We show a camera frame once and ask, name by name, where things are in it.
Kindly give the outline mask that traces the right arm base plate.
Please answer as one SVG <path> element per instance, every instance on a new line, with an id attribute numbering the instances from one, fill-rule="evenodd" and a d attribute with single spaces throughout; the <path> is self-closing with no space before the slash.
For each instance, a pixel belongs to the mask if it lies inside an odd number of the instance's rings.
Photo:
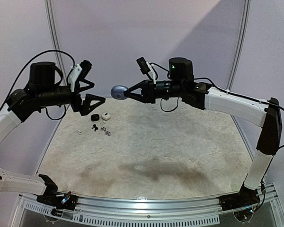
<path id="1" fill-rule="evenodd" d="M 218 199 L 223 211 L 248 208 L 251 213 L 254 213 L 264 204 L 266 194 L 263 194 L 262 196 L 263 198 L 260 199 L 258 193 L 243 194 L 238 192 L 220 196 Z"/>

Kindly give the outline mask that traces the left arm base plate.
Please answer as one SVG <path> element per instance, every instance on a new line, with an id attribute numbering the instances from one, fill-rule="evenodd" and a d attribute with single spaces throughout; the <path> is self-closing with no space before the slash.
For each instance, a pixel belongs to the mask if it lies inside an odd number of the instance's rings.
<path id="1" fill-rule="evenodd" d="M 57 210 L 74 211 L 79 197 L 74 194 L 60 193 L 57 195 L 40 195 L 36 201 L 45 205 L 55 207 Z"/>

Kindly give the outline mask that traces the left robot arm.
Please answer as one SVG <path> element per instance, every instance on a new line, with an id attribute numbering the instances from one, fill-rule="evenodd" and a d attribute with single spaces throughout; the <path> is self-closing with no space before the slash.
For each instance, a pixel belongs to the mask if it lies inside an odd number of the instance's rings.
<path id="1" fill-rule="evenodd" d="M 70 105 L 72 110 L 82 116 L 105 102 L 104 97 L 81 92 L 92 89 L 94 83 L 85 79 L 92 68 L 88 60 L 75 64 L 71 69 L 67 85 L 55 82 L 55 74 L 62 72 L 54 62 L 43 61 L 30 66 L 29 81 L 24 89 L 17 89 L 8 95 L 0 110 L 0 144 L 21 123 L 34 112 L 41 112 L 49 106 Z M 46 175 L 22 175 L 0 168 L 0 192 L 21 192 L 42 196 L 50 205 L 61 201 L 58 187 Z"/>

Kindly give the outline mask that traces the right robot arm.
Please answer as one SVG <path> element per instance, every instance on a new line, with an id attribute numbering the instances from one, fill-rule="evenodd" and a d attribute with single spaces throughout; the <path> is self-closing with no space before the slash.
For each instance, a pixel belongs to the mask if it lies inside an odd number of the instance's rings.
<path id="1" fill-rule="evenodd" d="M 260 127 L 262 131 L 256 146 L 256 156 L 240 192 L 235 196 L 239 206 L 246 206 L 253 200 L 253 192 L 280 147 L 282 121 L 277 99 L 266 101 L 236 94 L 215 86 L 211 81 L 197 83 L 192 61 L 183 57 L 169 59 L 168 80 L 149 78 L 127 89 L 124 96 L 145 104 L 153 104 L 156 99 L 179 97 L 191 107 L 236 116 Z"/>

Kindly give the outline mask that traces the purple earbud charging case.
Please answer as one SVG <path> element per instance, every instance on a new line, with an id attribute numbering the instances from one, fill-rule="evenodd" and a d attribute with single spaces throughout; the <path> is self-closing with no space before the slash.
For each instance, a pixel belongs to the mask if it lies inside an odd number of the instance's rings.
<path id="1" fill-rule="evenodd" d="M 128 87 L 123 85 L 116 85 L 111 88 L 110 95 L 113 99 L 116 100 L 125 100 L 127 97 L 124 95 L 124 92 L 128 90 Z"/>

